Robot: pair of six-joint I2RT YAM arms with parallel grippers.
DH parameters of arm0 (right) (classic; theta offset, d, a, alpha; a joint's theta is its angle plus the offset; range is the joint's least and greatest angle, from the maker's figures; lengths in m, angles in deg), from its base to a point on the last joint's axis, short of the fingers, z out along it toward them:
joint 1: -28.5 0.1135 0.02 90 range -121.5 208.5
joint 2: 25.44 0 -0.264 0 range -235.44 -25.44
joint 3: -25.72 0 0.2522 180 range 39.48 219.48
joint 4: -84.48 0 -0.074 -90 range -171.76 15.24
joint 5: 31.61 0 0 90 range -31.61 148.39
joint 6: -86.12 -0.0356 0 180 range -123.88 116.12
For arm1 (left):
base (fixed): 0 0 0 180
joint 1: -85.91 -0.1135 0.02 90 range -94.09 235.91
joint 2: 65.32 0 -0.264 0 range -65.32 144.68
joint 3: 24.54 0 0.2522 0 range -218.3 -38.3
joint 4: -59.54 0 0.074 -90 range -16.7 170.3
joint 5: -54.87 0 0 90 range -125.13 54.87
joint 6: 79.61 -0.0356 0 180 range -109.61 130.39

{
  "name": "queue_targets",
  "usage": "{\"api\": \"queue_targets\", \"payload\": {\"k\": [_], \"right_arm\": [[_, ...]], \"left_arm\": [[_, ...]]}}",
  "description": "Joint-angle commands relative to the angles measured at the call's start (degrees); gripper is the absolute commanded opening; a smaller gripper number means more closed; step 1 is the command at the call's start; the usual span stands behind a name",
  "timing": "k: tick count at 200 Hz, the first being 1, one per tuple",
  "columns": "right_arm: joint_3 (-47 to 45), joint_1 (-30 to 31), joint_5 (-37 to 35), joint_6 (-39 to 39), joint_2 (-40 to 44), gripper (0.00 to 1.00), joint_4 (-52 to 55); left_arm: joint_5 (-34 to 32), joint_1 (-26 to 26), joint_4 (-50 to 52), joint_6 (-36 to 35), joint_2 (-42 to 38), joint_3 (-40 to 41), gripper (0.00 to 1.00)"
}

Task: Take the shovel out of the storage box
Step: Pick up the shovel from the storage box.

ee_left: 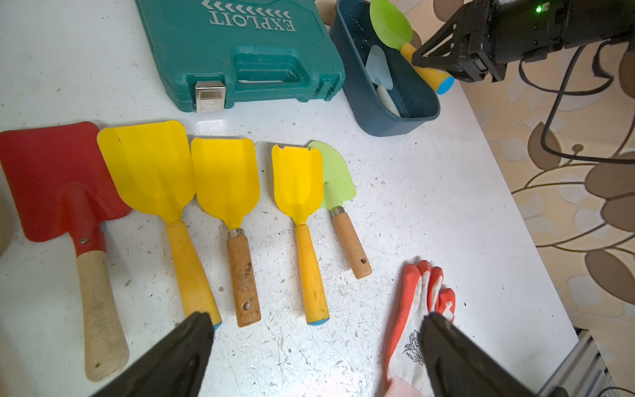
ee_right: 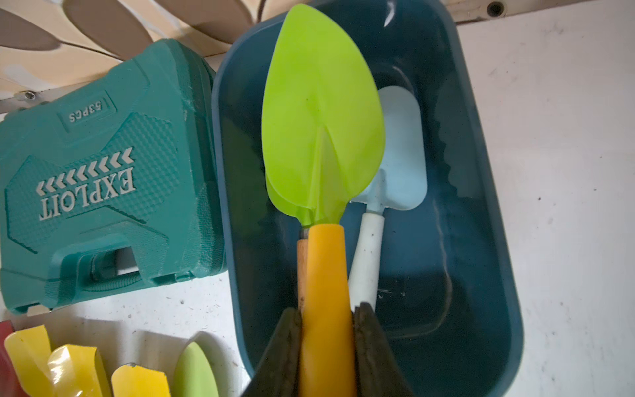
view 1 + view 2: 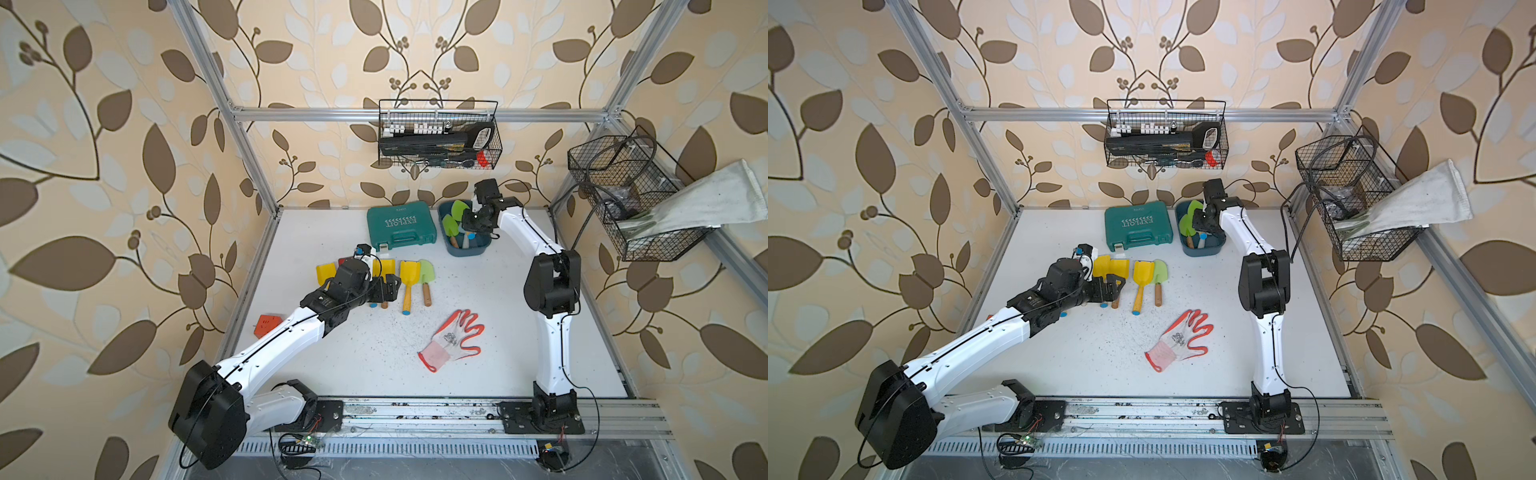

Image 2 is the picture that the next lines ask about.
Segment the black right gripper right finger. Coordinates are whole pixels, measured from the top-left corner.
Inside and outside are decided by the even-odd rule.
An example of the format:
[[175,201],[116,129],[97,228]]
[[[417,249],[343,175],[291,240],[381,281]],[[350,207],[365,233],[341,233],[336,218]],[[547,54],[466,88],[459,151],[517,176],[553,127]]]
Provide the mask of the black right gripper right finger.
[[359,396],[414,396],[374,309],[362,302],[353,313]]

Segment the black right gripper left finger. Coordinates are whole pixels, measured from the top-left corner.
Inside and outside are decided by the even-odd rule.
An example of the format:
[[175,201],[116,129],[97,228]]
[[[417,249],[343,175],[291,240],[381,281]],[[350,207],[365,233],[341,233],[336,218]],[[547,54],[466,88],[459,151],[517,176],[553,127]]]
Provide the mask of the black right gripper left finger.
[[287,308],[242,396],[297,396],[302,317]]

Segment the light green shovel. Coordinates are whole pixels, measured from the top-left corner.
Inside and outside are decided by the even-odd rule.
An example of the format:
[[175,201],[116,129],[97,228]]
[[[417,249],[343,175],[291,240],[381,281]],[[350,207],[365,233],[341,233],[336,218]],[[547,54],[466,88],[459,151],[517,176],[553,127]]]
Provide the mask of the light green shovel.
[[173,396],[219,397],[213,369],[196,342],[189,343],[175,367]]

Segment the green trowel wooden handle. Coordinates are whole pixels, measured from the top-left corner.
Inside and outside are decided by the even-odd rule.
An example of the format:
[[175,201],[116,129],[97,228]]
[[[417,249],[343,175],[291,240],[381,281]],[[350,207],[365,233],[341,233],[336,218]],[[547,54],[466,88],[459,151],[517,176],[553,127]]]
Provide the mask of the green trowel wooden handle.
[[297,218],[301,224],[299,240],[297,241],[297,281],[298,308],[302,314],[304,312],[304,302],[306,296],[306,274],[309,244],[309,227],[305,225],[305,219],[310,218],[311,213],[307,208],[290,203],[280,196],[269,181],[268,176],[266,176],[266,189],[271,203],[273,203],[273,205],[276,206],[276,208],[278,208],[278,210],[282,213],[293,218]]

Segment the yellow shovel wooden handle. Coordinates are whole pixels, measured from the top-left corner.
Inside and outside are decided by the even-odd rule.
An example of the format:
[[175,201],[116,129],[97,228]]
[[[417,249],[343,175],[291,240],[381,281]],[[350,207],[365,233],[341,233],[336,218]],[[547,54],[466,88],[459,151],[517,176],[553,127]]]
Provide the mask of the yellow shovel wooden handle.
[[66,344],[47,361],[55,396],[112,396],[97,347]]

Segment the green trowel yellow handle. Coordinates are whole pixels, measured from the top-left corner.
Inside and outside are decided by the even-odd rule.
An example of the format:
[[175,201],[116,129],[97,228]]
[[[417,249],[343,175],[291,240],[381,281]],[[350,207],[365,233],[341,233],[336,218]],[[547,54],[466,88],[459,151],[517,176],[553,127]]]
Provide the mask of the green trowel yellow handle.
[[308,230],[299,394],[357,394],[345,230],[348,203],[385,151],[378,89],[355,42],[307,4],[287,13],[262,104],[266,180]]

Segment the red shovel wooden handle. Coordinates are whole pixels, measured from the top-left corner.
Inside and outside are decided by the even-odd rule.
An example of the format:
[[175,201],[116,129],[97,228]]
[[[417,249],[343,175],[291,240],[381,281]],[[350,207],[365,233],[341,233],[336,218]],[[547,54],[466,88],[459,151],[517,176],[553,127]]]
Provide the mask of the red shovel wooden handle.
[[0,367],[0,380],[1,380],[1,396],[13,396],[13,397],[27,397],[27,394],[21,388],[13,364],[9,358],[6,348],[4,347],[5,339],[14,332],[13,324],[10,320],[1,322],[1,336],[0,336],[0,349],[1,349],[1,367]]

